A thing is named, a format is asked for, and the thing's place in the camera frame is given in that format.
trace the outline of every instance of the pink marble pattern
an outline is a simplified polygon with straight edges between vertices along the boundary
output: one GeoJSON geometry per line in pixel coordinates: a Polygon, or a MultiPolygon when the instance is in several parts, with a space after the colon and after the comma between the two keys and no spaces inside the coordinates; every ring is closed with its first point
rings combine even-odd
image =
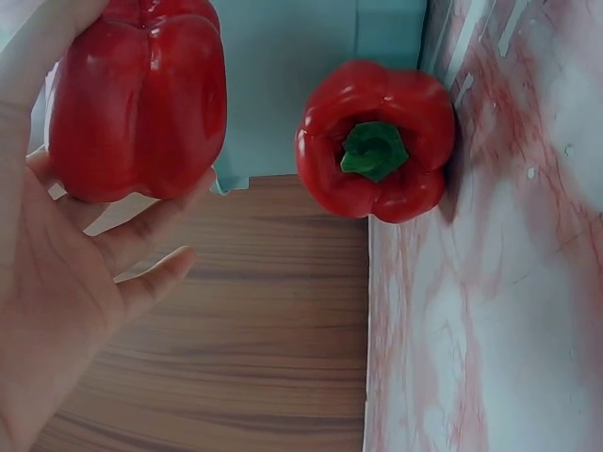
{"type": "Polygon", "coordinates": [[[603,2],[431,0],[448,194],[373,220],[366,452],[603,450],[603,2]]]}

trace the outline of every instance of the finger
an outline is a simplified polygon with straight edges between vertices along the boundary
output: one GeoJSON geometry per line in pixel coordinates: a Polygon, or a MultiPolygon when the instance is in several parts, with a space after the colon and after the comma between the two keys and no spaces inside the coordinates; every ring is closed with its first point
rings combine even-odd
{"type": "Polygon", "coordinates": [[[215,179],[216,175],[211,170],[184,198],[156,202],[121,226],[94,237],[93,241],[105,257],[111,274],[118,276],[149,255],[157,243],[184,218],[202,195],[207,193],[215,179]]]}
{"type": "Polygon", "coordinates": [[[43,147],[27,156],[27,167],[33,171],[40,184],[47,190],[57,183],[57,179],[50,169],[50,157],[43,147]]]}
{"type": "Polygon", "coordinates": [[[85,231],[105,212],[109,204],[81,202],[71,195],[63,195],[57,199],[57,206],[75,228],[85,231]]]}
{"type": "Polygon", "coordinates": [[[44,78],[107,0],[46,0],[0,54],[0,103],[30,111],[44,78]]]}
{"type": "Polygon", "coordinates": [[[125,307],[124,323],[130,323],[163,301],[181,283],[193,267],[197,256],[191,248],[181,248],[149,271],[118,287],[125,307]]]}

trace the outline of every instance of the red bell pepper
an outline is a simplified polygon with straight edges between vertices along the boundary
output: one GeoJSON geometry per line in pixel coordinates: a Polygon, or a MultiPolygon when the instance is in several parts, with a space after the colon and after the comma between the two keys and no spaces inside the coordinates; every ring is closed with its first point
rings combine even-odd
{"type": "Polygon", "coordinates": [[[226,134],[220,22],[207,0],[111,0],[59,62],[48,152],[86,202],[171,199],[210,169],[226,134]]]}
{"type": "Polygon", "coordinates": [[[298,171],[333,214],[401,223],[440,202],[454,135],[454,111],[436,79],[352,61],[308,101],[298,171]]]}

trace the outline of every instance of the wooden surface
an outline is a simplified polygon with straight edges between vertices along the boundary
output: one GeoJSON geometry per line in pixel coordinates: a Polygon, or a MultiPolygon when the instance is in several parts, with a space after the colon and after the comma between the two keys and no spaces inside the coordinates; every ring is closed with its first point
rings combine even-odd
{"type": "Polygon", "coordinates": [[[34,450],[359,452],[366,223],[275,178],[209,197],[179,233],[138,270],[185,243],[201,262],[98,357],[34,450]]]}

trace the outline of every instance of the green stem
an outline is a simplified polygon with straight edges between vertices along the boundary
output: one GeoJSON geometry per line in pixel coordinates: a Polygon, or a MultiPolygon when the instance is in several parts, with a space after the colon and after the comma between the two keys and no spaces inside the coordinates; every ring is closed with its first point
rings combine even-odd
{"type": "Polygon", "coordinates": [[[343,142],[343,172],[354,172],[375,183],[397,171],[409,159],[398,128],[387,122],[357,124],[343,142]]]}

